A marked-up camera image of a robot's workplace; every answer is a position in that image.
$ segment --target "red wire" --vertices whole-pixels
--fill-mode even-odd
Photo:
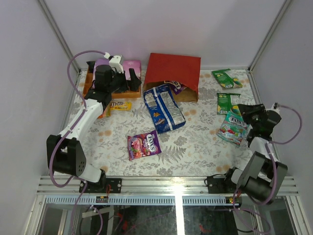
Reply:
[[[111,191],[111,185],[107,185],[107,197],[108,197],[108,200],[109,200],[110,191]]]

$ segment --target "rainbow candy bag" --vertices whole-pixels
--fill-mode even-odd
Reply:
[[[248,126],[241,116],[229,111],[216,135],[223,140],[240,145],[247,128]]]
[[[161,153],[157,131],[127,137],[129,160]]]

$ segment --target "purple object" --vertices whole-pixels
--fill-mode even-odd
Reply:
[[[161,153],[157,131],[127,137],[129,160]]]
[[[176,82],[176,81],[167,81],[165,83],[170,84],[170,87],[175,94],[179,94],[187,88],[185,85],[183,85],[179,82]]]

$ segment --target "yellow candy package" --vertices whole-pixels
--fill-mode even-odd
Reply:
[[[111,110],[128,111],[132,108],[132,103],[131,102],[111,102],[110,108]]]

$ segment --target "white table surface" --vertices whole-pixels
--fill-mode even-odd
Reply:
[[[243,88],[223,89],[211,71],[202,70],[197,103],[180,102],[179,108],[186,124],[174,131],[158,134],[161,154],[129,161],[127,136],[154,130],[150,114],[141,98],[132,102],[130,111],[112,111],[111,117],[97,119],[82,141],[87,161],[102,168],[109,176],[208,176],[225,173],[230,167],[243,169],[252,152],[246,142],[241,146],[225,142],[216,136],[225,115],[217,115],[217,92],[239,93],[241,103],[255,104],[245,70],[232,70]],[[83,90],[86,71],[80,76],[79,90]],[[81,107],[75,97],[70,121]]]

